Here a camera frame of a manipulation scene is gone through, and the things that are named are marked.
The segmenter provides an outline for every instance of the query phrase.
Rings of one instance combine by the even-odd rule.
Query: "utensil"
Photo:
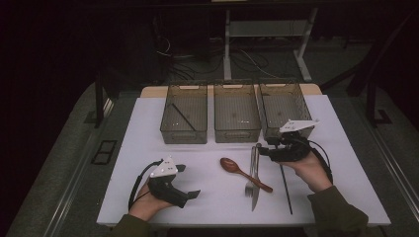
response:
[[[256,149],[255,147],[252,147],[252,154],[250,157],[250,176],[253,177],[253,170],[255,169],[255,156],[256,156]],[[253,184],[253,182],[248,181],[246,183],[246,186],[244,187],[244,194],[247,197],[253,197],[253,187],[255,187],[255,185]]]
[[[262,190],[264,190],[268,193],[271,193],[273,191],[273,189],[271,187],[263,184],[262,182],[256,180],[255,178],[249,176],[248,174],[246,174],[242,170],[240,170],[237,163],[235,163],[233,160],[223,157],[219,160],[219,163],[221,164],[221,167],[226,172],[242,175],[242,176],[246,177],[248,180],[252,181],[253,184],[255,184],[256,186],[258,186],[259,188],[261,188]]]
[[[261,147],[261,143],[257,143],[256,146],[254,146],[252,148],[252,150],[254,150],[254,154],[255,154],[255,165],[254,165],[254,177],[256,180],[259,180],[259,147]],[[259,198],[259,187],[257,186],[253,186],[253,192],[252,192],[252,211],[255,209],[256,204],[258,203],[258,198]]]
[[[286,189],[287,200],[289,202],[290,214],[293,214],[293,206],[291,205],[290,193],[288,191],[287,180],[286,180],[286,174],[284,173],[283,165],[280,165],[280,167],[281,167],[281,173],[283,174],[284,187]]]

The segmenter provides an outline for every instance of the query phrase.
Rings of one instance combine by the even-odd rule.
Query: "hand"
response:
[[[142,197],[132,205],[128,212],[128,214],[144,221],[151,219],[151,217],[153,217],[159,210],[172,206],[171,203],[153,196],[149,192],[147,184],[148,180],[138,191],[137,197]]]
[[[300,176],[315,193],[333,186],[327,178],[320,161],[311,151],[305,158],[299,161],[278,163],[293,168],[295,174]]]

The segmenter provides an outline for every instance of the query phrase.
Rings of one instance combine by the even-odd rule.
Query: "person's arm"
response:
[[[150,225],[147,223],[159,210],[172,206],[171,203],[153,196],[147,183],[138,192],[138,199],[107,237],[145,237]]]
[[[370,236],[368,217],[348,204],[327,178],[320,161],[310,152],[296,162],[281,162],[295,170],[314,195],[308,196],[319,236]]]

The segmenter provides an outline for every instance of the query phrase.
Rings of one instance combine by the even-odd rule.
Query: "sleeve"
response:
[[[147,222],[126,214],[107,237],[146,237],[149,231],[150,225]]]
[[[371,236],[368,217],[348,204],[335,186],[308,196],[319,236]]]

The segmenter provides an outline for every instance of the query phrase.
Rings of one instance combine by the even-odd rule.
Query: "white table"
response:
[[[370,218],[370,225],[390,223],[368,180],[327,96],[305,96],[311,116],[319,119],[309,139],[327,151],[334,184],[352,205]],[[151,162],[171,155],[177,164],[187,166],[173,182],[183,191],[201,190],[184,208],[177,206],[160,211],[149,222],[161,227],[227,227],[227,226],[304,226],[314,223],[307,195],[307,185],[284,167],[293,205],[290,214],[280,167],[269,157],[261,156],[259,177],[274,191],[261,190],[256,209],[244,195],[245,178],[229,174],[219,165],[221,157],[236,161],[245,172],[250,168],[250,150],[254,143],[217,144],[213,131],[213,99],[209,97],[208,143],[199,145],[166,145],[159,127],[164,98],[139,98],[133,109],[126,136],[102,204],[97,222],[114,226],[127,213],[127,202],[136,177]],[[262,132],[259,142],[266,145]]]

